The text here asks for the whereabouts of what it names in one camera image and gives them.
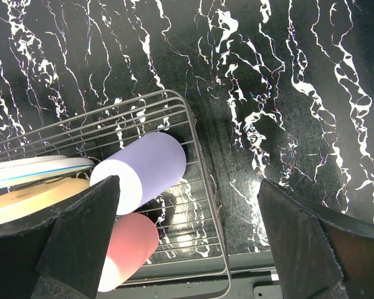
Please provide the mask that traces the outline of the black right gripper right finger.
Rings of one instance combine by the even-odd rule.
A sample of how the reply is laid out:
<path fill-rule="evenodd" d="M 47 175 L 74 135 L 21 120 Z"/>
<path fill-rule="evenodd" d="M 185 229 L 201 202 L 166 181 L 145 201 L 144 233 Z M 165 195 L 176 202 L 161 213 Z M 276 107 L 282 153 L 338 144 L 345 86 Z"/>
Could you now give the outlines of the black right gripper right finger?
<path fill-rule="evenodd" d="M 259 208 L 284 298 L 374 298 L 374 225 L 270 180 Z"/>

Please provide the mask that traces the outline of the pink cup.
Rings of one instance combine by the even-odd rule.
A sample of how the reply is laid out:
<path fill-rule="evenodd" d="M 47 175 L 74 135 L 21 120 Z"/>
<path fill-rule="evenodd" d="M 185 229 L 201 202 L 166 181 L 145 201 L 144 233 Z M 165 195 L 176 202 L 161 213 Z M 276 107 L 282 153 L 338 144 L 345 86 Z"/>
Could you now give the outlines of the pink cup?
<path fill-rule="evenodd" d="M 132 277 L 153 255 L 159 244 L 156 225 L 139 213 L 127 214 L 112 230 L 99 292 L 110 292 Z"/>

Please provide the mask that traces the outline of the lilac cup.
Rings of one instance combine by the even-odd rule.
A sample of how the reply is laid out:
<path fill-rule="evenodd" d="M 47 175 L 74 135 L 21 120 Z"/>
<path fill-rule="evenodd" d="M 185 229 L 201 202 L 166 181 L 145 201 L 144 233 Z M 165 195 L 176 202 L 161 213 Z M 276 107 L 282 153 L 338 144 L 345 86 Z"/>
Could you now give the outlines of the lilac cup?
<path fill-rule="evenodd" d="M 117 215 L 129 214 L 175 185 L 186 171 L 181 143 L 169 134 L 149 133 L 94 167 L 90 185 L 119 177 Z"/>

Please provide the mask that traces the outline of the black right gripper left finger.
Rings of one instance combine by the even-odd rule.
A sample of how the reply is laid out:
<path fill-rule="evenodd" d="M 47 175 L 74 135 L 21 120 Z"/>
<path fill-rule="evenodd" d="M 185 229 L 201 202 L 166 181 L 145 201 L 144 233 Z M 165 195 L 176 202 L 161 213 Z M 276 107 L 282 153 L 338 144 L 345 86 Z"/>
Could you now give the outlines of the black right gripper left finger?
<path fill-rule="evenodd" d="M 110 176 L 0 224 L 0 298 L 95 298 L 119 196 Z"/>

